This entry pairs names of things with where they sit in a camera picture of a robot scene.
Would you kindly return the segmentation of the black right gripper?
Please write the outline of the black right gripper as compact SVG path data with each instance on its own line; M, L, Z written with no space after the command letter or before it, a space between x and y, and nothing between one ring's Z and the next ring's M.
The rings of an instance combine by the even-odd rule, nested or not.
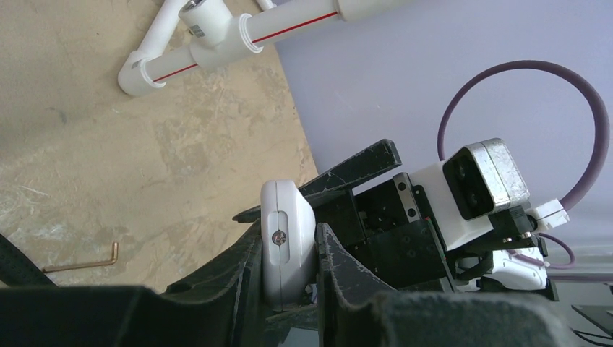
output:
M264 226L328 224L340 245L379 279L399 290L455 292L425 194L399 173L358 195L352 189L402 163L382 139L296 188L289 180L262 186L261 205L233 217Z

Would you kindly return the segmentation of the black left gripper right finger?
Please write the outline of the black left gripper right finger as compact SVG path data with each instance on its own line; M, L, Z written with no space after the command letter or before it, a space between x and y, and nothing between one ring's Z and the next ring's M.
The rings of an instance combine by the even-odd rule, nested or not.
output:
M317 225L320 346L574 346L566 321L533 294L398 291Z

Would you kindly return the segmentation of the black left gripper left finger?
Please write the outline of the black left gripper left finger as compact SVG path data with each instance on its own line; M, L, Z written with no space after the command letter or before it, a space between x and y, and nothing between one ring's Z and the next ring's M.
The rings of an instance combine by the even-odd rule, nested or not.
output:
M1 291L3 346L261 346L259 223L158 294L144 286Z

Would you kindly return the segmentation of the white air conditioner remote control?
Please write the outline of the white air conditioner remote control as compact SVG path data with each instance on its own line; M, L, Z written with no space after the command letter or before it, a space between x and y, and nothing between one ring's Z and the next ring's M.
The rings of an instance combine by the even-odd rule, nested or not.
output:
M265 299L286 311L315 274L314 211L292 180L276 180L261 188L260 213Z

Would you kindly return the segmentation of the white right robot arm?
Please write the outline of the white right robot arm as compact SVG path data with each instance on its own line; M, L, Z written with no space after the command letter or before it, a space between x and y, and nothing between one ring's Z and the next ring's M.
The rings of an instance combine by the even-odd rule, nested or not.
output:
M544 210L498 138L459 149L359 194L354 189L401 164L380 140L299 188L317 222L366 269L396 289L557 292L539 238Z

